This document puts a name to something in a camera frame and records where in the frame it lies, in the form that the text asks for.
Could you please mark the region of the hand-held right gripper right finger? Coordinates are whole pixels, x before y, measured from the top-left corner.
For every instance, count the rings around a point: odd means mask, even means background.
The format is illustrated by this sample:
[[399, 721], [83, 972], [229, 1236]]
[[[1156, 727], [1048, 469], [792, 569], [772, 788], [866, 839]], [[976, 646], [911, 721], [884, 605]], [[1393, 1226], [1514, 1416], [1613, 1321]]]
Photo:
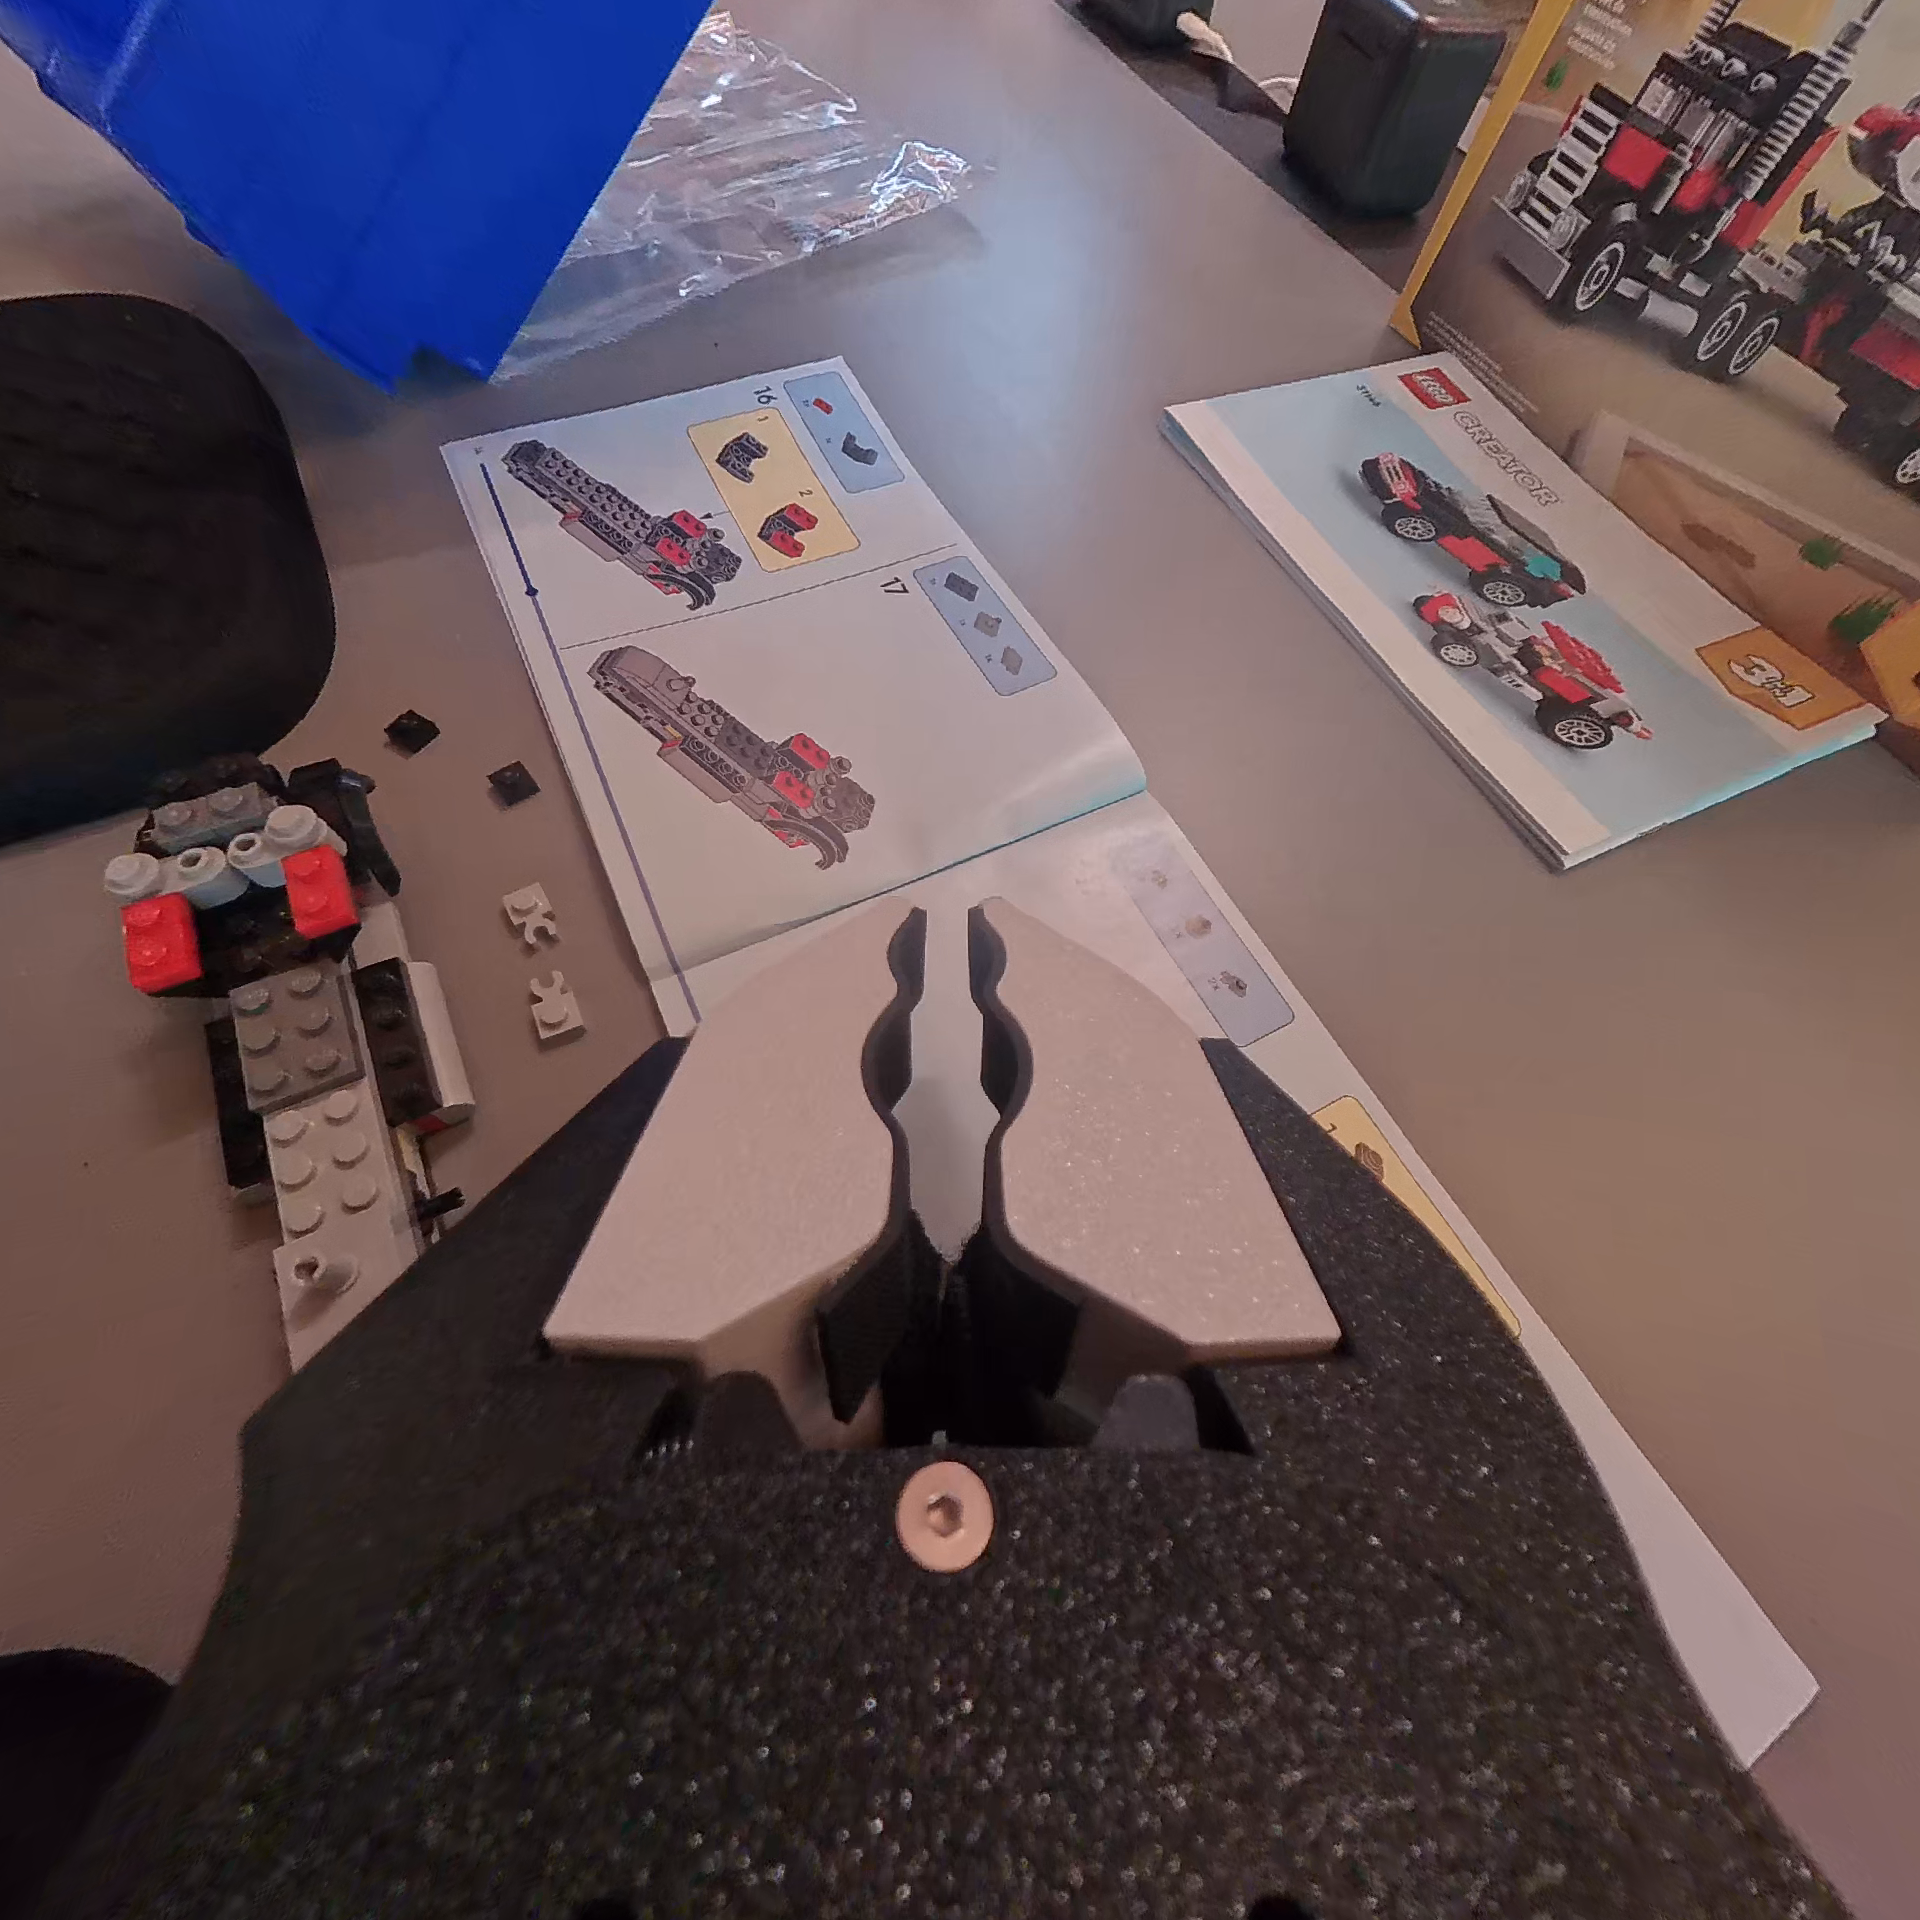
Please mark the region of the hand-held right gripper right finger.
[[1003, 899], [970, 913], [970, 969], [1001, 1120], [947, 1305], [958, 1437], [1087, 1445], [1135, 1383], [1338, 1356], [1211, 1043]]

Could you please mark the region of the partly built toy vehicle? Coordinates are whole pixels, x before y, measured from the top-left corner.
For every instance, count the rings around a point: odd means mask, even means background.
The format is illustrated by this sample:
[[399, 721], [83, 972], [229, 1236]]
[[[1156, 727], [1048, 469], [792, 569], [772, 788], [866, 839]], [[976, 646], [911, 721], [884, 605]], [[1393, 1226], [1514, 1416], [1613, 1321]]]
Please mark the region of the partly built toy vehicle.
[[101, 893], [131, 994], [206, 1015], [226, 1175], [279, 1221], [279, 1326], [307, 1367], [449, 1236], [466, 1186], [431, 1137], [477, 1112], [441, 969], [399, 929], [376, 785], [340, 759], [184, 764]]

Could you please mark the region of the open instruction booklet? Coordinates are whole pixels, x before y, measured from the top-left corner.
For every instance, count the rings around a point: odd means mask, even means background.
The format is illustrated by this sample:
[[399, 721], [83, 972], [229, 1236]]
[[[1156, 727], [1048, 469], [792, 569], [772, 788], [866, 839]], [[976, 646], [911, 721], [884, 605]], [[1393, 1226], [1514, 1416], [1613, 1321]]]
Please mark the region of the open instruction booklet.
[[920, 1236], [954, 1262], [1001, 1120], [970, 913], [1003, 899], [1105, 953], [1280, 1083], [1529, 1346], [1736, 1760], [1797, 1726], [1811, 1663], [1142, 792], [1112, 710], [847, 365], [449, 437], [447, 469], [670, 1039], [859, 909], [920, 909], [900, 1127]]

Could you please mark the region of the closed instruction booklet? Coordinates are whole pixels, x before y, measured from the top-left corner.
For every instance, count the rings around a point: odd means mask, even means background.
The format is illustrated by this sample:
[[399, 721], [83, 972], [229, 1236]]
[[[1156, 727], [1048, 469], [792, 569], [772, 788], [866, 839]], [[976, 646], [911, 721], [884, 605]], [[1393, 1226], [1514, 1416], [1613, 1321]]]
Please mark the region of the closed instruction booklet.
[[1164, 437], [1560, 871], [1884, 733], [1451, 349], [1184, 399]]

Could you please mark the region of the dark boxy device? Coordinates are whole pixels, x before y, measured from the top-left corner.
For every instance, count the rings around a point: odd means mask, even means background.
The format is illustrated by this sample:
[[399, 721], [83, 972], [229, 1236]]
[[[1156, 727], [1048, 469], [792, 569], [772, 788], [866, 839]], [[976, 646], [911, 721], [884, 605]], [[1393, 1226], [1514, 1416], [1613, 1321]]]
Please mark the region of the dark boxy device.
[[1338, 219], [1421, 219], [1508, 51], [1493, 4], [1329, 0], [1286, 109], [1286, 165]]

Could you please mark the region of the toy set cardboard box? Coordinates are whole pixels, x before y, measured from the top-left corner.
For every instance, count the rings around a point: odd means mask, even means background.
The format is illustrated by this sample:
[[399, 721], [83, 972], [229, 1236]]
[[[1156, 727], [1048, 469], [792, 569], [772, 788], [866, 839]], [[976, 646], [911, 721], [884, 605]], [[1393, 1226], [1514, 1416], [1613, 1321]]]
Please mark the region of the toy set cardboard box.
[[1530, 4], [1393, 332], [1912, 770], [1912, 0]]

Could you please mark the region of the blue plastic bin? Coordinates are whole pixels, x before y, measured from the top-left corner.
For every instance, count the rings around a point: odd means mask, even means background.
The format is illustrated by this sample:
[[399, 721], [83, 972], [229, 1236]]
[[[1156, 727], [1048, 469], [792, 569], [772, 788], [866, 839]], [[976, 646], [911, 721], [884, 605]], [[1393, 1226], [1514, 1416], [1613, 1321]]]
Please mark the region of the blue plastic bin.
[[7, 0], [7, 51], [334, 365], [499, 374], [708, 0]]

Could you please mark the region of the clear plastic bag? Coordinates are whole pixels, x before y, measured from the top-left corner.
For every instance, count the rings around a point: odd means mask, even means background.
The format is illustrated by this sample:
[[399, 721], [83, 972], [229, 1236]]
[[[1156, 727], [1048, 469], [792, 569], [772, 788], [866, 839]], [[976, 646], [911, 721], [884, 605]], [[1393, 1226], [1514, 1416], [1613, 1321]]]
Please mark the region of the clear plastic bag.
[[927, 219], [976, 179], [976, 162], [906, 142], [711, 4], [490, 384]]

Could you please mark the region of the dark cloth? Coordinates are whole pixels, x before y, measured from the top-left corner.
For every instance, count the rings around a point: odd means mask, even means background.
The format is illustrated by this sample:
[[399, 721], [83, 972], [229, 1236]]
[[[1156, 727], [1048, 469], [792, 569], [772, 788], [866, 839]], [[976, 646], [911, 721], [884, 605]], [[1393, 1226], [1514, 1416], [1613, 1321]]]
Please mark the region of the dark cloth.
[[0, 1917], [32, 1917], [173, 1682], [90, 1647], [0, 1662]]

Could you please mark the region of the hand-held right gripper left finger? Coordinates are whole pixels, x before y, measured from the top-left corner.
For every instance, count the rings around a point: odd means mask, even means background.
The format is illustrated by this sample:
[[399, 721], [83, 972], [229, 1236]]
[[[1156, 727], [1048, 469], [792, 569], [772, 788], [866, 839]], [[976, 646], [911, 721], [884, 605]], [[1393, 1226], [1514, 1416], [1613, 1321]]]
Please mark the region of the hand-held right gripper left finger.
[[900, 1127], [920, 943], [920, 909], [859, 909], [689, 1039], [546, 1346], [749, 1373], [805, 1451], [884, 1445], [944, 1299]]

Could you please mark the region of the black mesh pad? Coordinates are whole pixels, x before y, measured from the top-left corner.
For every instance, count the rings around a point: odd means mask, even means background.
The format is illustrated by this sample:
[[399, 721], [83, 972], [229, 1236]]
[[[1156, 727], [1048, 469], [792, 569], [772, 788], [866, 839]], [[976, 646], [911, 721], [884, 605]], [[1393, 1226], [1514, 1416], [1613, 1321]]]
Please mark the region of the black mesh pad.
[[162, 299], [7, 299], [0, 844], [274, 749], [334, 654], [317, 522], [252, 365]]

